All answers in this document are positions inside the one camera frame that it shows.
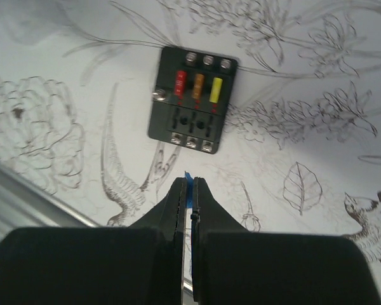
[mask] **round hole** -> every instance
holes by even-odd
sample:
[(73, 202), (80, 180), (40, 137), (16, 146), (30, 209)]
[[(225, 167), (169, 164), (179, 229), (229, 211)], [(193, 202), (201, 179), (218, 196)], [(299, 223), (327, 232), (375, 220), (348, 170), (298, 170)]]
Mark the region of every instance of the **round hole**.
[(186, 116), (181, 116), (180, 119), (179, 119), (179, 122), (182, 125), (186, 125), (188, 123), (188, 118)]
[(197, 122), (196, 122), (196, 126), (197, 126), (199, 129), (203, 129), (203, 128), (204, 128), (204, 122), (203, 122), (203, 121), (197, 121)]

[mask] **fuse box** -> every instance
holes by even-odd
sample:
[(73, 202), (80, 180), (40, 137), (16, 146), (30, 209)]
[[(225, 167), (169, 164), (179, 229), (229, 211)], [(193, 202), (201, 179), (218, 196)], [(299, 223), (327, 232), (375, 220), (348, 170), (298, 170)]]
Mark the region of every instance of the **fuse box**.
[(215, 154), (238, 62), (167, 46), (161, 52), (148, 136)]

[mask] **bird drawing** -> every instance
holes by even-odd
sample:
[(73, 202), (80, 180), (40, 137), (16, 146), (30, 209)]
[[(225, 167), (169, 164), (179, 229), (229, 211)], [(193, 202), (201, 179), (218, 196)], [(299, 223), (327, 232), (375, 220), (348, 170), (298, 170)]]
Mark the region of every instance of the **bird drawing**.
[(381, 263), (381, 192), (377, 195), (378, 201), (346, 194), (345, 210), (362, 229), (343, 237), (354, 241), (368, 262)]
[(111, 217), (108, 226), (124, 226), (128, 216), (135, 212), (147, 201), (145, 192), (150, 191), (158, 199), (158, 191), (171, 173), (175, 165), (180, 147), (176, 146), (168, 160), (164, 161), (164, 143), (158, 142), (148, 175), (142, 185), (129, 178), (123, 169), (123, 164), (117, 153), (114, 140), (112, 115), (116, 100), (117, 84), (112, 89), (103, 130), (100, 169), (102, 186), (108, 199), (121, 207), (121, 212)]

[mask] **table surface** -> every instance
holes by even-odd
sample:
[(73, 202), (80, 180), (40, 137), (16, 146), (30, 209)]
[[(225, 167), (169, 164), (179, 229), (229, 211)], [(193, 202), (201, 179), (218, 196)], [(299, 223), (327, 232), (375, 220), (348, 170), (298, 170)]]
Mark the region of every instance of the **table surface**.
[[(188, 171), (249, 230), (355, 241), (381, 294), (381, 0), (58, 2), (32, 46), (0, 15), (0, 162), (111, 226)], [(164, 45), (239, 58), (215, 155), (147, 137)]]

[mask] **blue tape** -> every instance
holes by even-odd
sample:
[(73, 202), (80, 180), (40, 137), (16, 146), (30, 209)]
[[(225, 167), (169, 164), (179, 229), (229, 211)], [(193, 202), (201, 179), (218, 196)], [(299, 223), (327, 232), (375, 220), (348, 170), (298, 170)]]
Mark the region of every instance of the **blue tape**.
[(192, 208), (193, 206), (193, 178), (188, 172), (185, 172), (185, 178), (187, 180), (186, 208)]

